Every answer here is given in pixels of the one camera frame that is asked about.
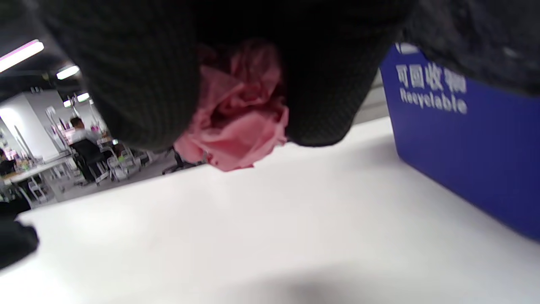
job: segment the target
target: desk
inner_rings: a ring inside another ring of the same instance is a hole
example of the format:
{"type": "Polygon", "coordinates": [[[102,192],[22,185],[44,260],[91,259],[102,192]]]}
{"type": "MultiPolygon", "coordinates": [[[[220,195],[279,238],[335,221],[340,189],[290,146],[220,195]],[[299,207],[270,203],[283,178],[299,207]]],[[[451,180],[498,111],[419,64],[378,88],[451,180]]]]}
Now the desk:
{"type": "MultiPolygon", "coordinates": [[[[27,171],[24,171],[24,172],[21,172],[21,173],[12,175],[12,176],[8,176],[7,178],[4,178],[4,183],[6,185],[11,185],[11,184],[15,184],[15,183],[27,180],[27,179],[29,179],[29,178],[31,178],[33,176],[43,174],[43,181],[47,184],[49,189],[51,189],[51,191],[53,192],[56,200],[58,202],[61,202],[61,201],[64,200],[64,194],[63,194],[62,190],[59,189],[58,186],[53,182],[52,176],[50,174],[47,174],[47,173],[48,173],[49,170],[53,169],[54,167],[65,165],[71,159],[72,159],[71,155],[68,155],[68,156],[64,156],[63,158],[51,161],[51,162],[47,162],[45,164],[39,164],[39,165],[31,168],[30,170],[27,170],[27,171]]],[[[31,201],[30,201],[30,198],[28,196],[26,196],[26,200],[28,200],[28,203],[31,205],[31,201]]]]}
{"type": "Polygon", "coordinates": [[[540,246],[406,164],[387,119],[255,169],[202,166],[24,213],[1,303],[537,304],[540,246]]]}

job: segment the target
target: gray floor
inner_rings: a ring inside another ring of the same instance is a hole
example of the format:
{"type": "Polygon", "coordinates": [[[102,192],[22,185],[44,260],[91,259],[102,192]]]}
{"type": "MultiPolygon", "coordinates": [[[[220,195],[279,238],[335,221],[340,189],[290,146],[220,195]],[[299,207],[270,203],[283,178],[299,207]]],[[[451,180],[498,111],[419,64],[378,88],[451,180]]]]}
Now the gray floor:
{"type": "MultiPolygon", "coordinates": [[[[382,118],[388,116],[388,108],[386,106],[386,97],[384,95],[384,89],[382,87],[382,80],[380,80],[380,75],[377,76],[374,82],[373,89],[366,97],[362,108],[358,112],[354,124],[359,124],[377,118],[382,118]]],[[[167,158],[162,158],[155,161],[148,167],[144,168],[141,172],[134,174],[130,177],[129,180],[124,180],[121,182],[111,182],[109,180],[103,181],[100,186],[91,185],[86,187],[75,186],[72,189],[69,189],[64,193],[67,200],[76,199],[78,197],[92,195],[99,193],[101,191],[107,191],[109,189],[122,187],[127,184],[136,183],[139,181],[151,179],[157,176],[161,176],[161,172],[170,166],[176,164],[174,157],[170,154],[167,158]]],[[[56,203],[56,201],[49,201],[47,203],[37,204],[32,206],[33,208],[43,207],[50,204],[56,203]]]]}

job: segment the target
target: white wall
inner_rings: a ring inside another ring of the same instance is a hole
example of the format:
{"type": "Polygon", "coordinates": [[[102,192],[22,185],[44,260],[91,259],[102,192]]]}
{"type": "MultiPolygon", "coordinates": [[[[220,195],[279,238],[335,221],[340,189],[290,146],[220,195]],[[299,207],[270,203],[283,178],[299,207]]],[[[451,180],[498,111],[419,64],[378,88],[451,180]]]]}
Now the white wall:
{"type": "Polygon", "coordinates": [[[44,159],[58,156],[56,145],[45,131],[25,94],[19,94],[2,102],[0,117],[13,136],[18,136],[15,129],[17,126],[33,156],[41,156],[44,159]]]}
{"type": "MultiPolygon", "coordinates": [[[[53,107],[56,111],[55,117],[61,118],[66,123],[69,123],[69,119],[76,116],[72,108],[64,107],[64,101],[60,98],[60,95],[55,90],[44,90],[36,94],[26,93],[25,95],[42,125],[45,127],[51,125],[46,114],[48,107],[53,107]]],[[[95,119],[92,116],[92,110],[90,109],[90,103],[88,101],[80,102],[76,104],[75,107],[79,112],[79,116],[88,127],[95,122],[95,119]]]]}
{"type": "Polygon", "coordinates": [[[0,119],[0,130],[4,133],[4,139],[8,142],[8,148],[15,151],[22,151],[21,146],[2,119],[0,119]]]}

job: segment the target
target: black chair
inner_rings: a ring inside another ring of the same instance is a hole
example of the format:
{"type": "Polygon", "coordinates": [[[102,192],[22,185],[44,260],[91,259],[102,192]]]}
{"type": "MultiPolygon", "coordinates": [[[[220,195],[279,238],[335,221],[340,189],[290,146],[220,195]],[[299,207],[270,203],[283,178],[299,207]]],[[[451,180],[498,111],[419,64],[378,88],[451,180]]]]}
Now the black chair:
{"type": "Polygon", "coordinates": [[[173,173],[178,170],[184,169],[188,164],[182,160],[182,157],[180,157],[180,154],[178,152],[174,151],[174,149],[171,149],[167,151],[167,153],[174,152],[174,160],[176,160],[176,164],[174,166],[168,167],[167,169],[163,170],[161,174],[167,174],[167,173],[173,173]]]}
{"type": "MultiPolygon", "coordinates": [[[[70,147],[77,152],[77,154],[82,158],[84,161],[83,165],[86,165],[87,168],[89,168],[89,173],[92,175],[93,180],[91,182],[95,181],[96,185],[99,186],[98,177],[102,174],[101,170],[99,169],[99,164],[102,164],[105,170],[108,170],[107,165],[107,155],[106,153],[103,153],[99,146],[97,146],[95,143],[88,139],[83,139],[78,142],[74,142],[70,145],[70,147]]],[[[81,172],[85,176],[85,178],[88,180],[87,174],[85,174],[85,168],[80,168],[81,172]]]]}

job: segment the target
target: black glove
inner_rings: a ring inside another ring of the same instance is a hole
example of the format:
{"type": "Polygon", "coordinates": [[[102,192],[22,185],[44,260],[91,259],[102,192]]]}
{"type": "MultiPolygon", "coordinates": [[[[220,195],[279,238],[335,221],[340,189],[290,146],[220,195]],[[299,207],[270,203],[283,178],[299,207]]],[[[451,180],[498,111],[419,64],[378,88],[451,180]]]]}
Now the black glove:
{"type": "Polygon", "coordinates": [[[39,239],[36,230],[17,221],[0,221],[0,269],[18,262],[36,251],[39,239]]]}
{"type": "Polygon", "coordinates": [[[341,140],[417,0],[34,0],[37,16],[80,67],[111,134],[162,149],[197,107],[198,42],[265,38],[282,52],[287,136],[341,140]]]}

